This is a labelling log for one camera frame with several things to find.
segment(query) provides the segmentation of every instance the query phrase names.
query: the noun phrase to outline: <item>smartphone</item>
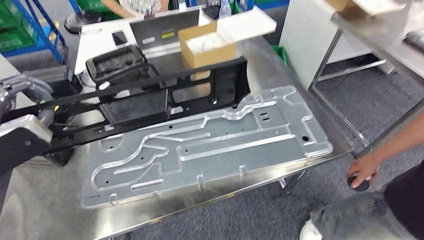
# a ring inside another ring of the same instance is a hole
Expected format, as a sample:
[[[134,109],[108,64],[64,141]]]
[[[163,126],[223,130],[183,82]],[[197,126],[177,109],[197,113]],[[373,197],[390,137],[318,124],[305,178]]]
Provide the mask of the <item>smartphone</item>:
[[[112,37],[116,46],[126,44],[128,42],[123,31],[117,31],[112,33]]]

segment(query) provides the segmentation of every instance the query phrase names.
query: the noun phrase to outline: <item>water bottle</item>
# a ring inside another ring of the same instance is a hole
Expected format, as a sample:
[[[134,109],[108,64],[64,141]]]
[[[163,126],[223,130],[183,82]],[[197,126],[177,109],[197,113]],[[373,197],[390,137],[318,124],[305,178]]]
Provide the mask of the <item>water bottle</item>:
[[[229,0],[221,0],[221,8],[219,9],[219,18],[231,16],[231,7]]]

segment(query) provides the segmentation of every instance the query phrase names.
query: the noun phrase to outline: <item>jeans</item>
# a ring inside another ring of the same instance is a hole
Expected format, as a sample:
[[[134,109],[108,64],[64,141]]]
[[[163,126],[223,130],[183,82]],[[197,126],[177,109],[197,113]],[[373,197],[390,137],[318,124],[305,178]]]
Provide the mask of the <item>jeans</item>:
[[[322,240],[416,240],[393,215],[383,190],[356,194],[310,218]]]

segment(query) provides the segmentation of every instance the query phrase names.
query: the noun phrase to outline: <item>person's arm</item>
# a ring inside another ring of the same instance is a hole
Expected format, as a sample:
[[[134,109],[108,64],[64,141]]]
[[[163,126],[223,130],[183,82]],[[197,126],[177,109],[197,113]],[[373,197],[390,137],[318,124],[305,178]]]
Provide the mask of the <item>person's arm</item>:
[[[159,13],[163,13],[168,11],[168,4],[170,3],[170,0],[162,0],[162,6],[160,7]]]
[[[134,15],[123,9],[116,0],[101,0],[101,3],[104,4],[109,10],[123,18],[134,17]]]
[[[347,170],[347,176],[357,174],[352,188],[356,188],[367,177],[373,175],[378,167],[389,158],[411,148],[424,144],[424,114],[400,130],[381,147],[355,160]]]

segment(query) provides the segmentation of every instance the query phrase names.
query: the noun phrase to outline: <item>black object in hand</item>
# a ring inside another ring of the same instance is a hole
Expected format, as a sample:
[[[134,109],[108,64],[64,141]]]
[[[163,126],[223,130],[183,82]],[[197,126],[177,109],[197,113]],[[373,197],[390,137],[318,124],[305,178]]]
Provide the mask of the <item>black object in hand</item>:
[[[349,185],[349,187],[352,187],[352,183],[354,182],[354,180],[357,178],[357,176],[350,176],[347,178],[347,184]],[[355,191],[358,192],[363,192],[365,190],[367,190],[370,187],[370,181],[368,180],[364,180],[362,181],[359,186],[357,186],[356,188],[352,188]]]

